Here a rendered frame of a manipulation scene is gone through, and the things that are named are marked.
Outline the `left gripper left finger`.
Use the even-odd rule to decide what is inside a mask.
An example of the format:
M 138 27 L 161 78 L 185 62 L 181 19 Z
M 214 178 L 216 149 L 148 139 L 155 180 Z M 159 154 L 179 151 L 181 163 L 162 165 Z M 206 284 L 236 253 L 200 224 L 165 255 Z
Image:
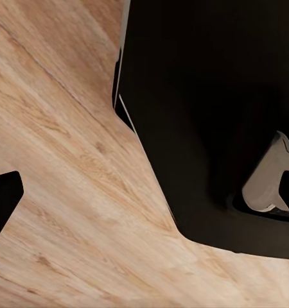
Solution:
M 18 171 L 0 175 L 0 233 L 24 195 Z

